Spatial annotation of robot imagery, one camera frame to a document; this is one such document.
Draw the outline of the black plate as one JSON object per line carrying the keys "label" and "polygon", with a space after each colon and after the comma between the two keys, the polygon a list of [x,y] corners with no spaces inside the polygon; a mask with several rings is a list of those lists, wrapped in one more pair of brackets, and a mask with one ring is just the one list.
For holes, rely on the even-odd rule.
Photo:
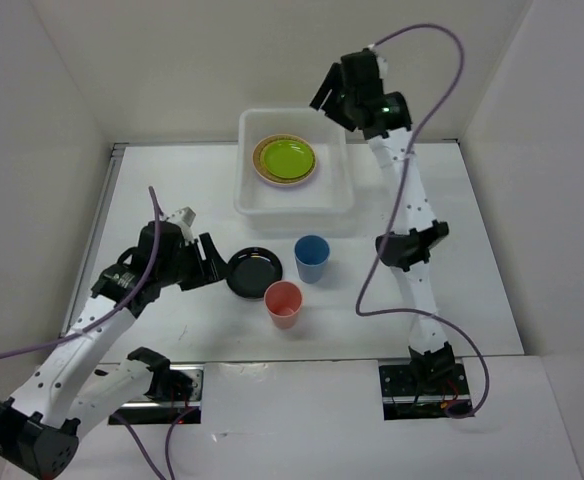
{"label": "black plate", "polygon": [[282,278],[280,259],[264,247],[244,248],[228,261],[227,286],[244,299],[262,299],[267,289]]}

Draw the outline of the green plastic plate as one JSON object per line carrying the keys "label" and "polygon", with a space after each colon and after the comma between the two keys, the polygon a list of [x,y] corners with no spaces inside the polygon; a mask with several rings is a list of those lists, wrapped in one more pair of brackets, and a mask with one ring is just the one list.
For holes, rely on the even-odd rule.
{"label": "green plastic plate", "polygon": [[278,138],[266,144],[259,155],[259,160],[271,175],[284,180],[292,180],[313,169],[315,154],[302,141]]}

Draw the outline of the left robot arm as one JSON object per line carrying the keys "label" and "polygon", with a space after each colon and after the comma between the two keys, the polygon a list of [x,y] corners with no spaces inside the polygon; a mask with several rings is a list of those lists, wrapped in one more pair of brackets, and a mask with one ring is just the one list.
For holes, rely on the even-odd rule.
{"label": "left robot arm", "polygon": [[79,442],[126,402],[186,400],[193,381],[147,347],[85,384],[113,343],[172,285],[187,291],[223,280],[227,264],[211,236],[187,238],[182,222],[151,221],[136,246],[106,268],[63,344],[10,397],[0,400],[0,456],[37,479],[55,479]]}

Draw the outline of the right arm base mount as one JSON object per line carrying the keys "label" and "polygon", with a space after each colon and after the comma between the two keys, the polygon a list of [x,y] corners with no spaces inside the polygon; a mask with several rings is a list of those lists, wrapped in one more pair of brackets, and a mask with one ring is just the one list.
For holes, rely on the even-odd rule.
{"label": "right arm base mount", "polygon": [[446,418],[473,408],[461,362],[447,379],[427,387],[418,385],[407,361],[380,363],[378,373],[385,421]]}

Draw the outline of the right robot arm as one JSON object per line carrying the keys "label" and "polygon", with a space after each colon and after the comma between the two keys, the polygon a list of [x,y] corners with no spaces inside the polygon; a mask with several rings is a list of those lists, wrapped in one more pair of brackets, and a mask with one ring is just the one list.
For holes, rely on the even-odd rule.
{"label": "right robot arm", "polygon": [[310,106],[346,130],[362,132],[395,198],[389,232],[376,238],[375,249],[397,281],[403,309],[412,316],[410,380],[422,396],[444,387],[455,364],[435,318],[430,281],[431,251],[447,237],[449,226],[430,205],[416,162],[407,102],[398,92],[385,92],[386,72],[386,61],[370,47],[344,55],[332,64]]}

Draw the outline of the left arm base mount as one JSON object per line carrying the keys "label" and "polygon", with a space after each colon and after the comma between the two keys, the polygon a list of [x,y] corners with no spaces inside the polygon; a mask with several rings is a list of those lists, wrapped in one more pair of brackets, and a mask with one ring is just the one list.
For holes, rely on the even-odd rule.
{"label": "left arm base mount", "polygon": [[117,414],[130,425],[199,424],[204,384],[204,367],[176,364],[171,380],[155,393],[141,395],[124,403]]}

